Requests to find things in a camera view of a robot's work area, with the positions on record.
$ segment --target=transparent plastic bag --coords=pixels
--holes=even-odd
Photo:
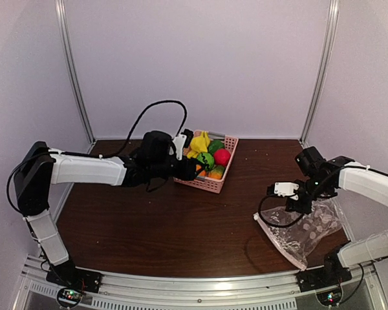
[[[286,212],[285,207],[277,207],[261,212],[268,222],[286,225],[295,220],[299,214]],[[307,268],[307,256],[315,249],[320,240],[342,228],[340,212],[332,200],[313,201],[312,213],[288,228],[267,226],[255,214],[263,231],[276,248],[300,270]]]

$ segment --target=red ball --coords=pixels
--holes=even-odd
[[[230,152],[226,149],[219,149],[214,153],[214,164],[227,167],[230,161]]]

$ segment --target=basket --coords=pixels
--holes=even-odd
[[[201,134],[201,130],[196,130],[194,132],[195,137],[200,136],[200,134]],[[210,137],[211,140],[215,140],[215,139],[224,140],[224,148],[231,153],[230,161],[228,162],[228,165],[226,167],[226,170],[224,171],[224,175],[222,176],[221,180],[209,178],[207,176],[197,176],[197,178],[193,181],[182,181],[176,178],[174,178],[174,181],[177,183],[195,187],[197,189],[203,189],[205,191],[215,192],[216,194],[219,194],[222,189],[222,186],[224,185],[224,181],[227,177],[227,173],[230,169],[230,166],[232,165],[233,157],[234,157],[239,139],[225,136],[224,134],[216,134],[214,132],[208,132],[208,136]],[[189,151],[190,151],[189,147],[187,149],[184,149],[184,155],[186,155]]]

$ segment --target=wall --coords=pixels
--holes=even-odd
[[[8,309],[27,254],[38,249],[6,202],[6,179],[36,140],[87,150],[78,115],[54,1],[0,0],[0,309]],[[52,210],[65,188],[53,188]]]
[[[336,42],[308,142],[388,172],[388,1],[341,1]],[[388,209],[339,200],[357,239],[388,228]],[[376,264],[388,299],[388,260]]]
[[[142,109],[180,99],[187,127],[298,138],[318,72],[329,0],[66,1],[94,135],[125,137]],[[178,129],[157,107],[136,136]]]

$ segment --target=wooden tabletop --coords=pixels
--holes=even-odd
[[[99,141],[107,154],[122,141]],[[129,152],[138,142],[133,141]],[[302,178],[294,140],[240,140],[220,194],[169,181],[152,193],[75,184],[59,217],[60,234],[79,267],[144,276],[218,277],[296,269],[253,220],[275,181]],[[268,200],[265,209],[284,204]],[[322,240],[310,266],[346,242],[342,230]]]

